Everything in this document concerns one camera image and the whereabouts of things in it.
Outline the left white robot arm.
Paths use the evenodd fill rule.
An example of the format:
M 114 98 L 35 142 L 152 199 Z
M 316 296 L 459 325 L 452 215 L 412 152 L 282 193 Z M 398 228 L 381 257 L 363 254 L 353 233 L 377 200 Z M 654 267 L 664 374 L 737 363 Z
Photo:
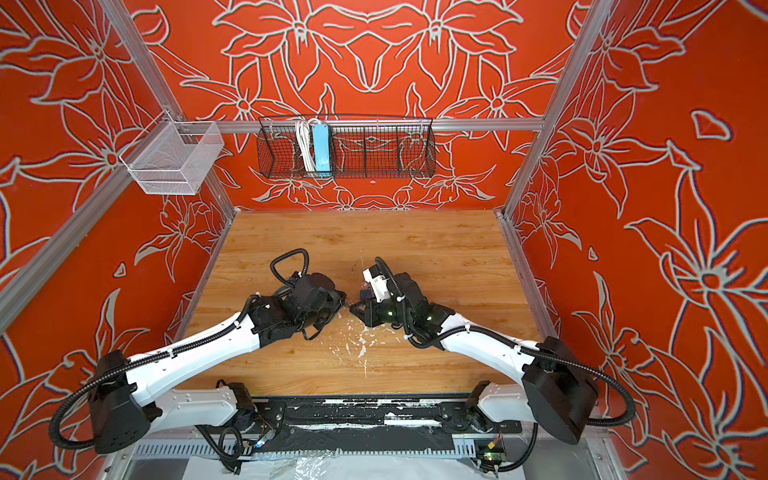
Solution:
M 125 356 L 115 350 L 102 357 L 92 377 L 68 395 L 51 417 L 48 436 L 64 450 L 93 449 L 116 452 L 144 435 L 174 427 L 173 416 L 187 426 L 224 425 L 239 409 L 231 391 L 216 395 L 217 413 L 191 413 L 169 408 L 174 388 L 227 360 L 265 348 L 301 334 L 307 341 L 342 309 L 345 292 L 322 273 L 309 270 L 309 254 L 303 248 L 274 259 L 270 271 L 282 286 L 271 296 L 250 295 L 241 310 L 223 322 L 162 348 Z M 61 424 L 81 400 L 89 406 L 92 438 L 72 440 Z

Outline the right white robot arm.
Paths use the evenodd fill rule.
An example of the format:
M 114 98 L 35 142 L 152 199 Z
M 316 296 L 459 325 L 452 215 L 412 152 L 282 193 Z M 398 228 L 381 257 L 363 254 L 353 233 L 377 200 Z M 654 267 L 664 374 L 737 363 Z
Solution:
M 560 339 L 523 340 L 472 322 L 429 301 L 408 273 L 393 273 L 383 259 L 363 278 L 366 287 L 350 310 L 367 327 L 389 325 L 418 349 L 460 354 L 510 379 L 480 388 L 476 407 L 485 418 L 531 422 L 567 444 L 578 443 L 588 427 L 611 428 L 635 418 L 630 391 L 579 362 Z

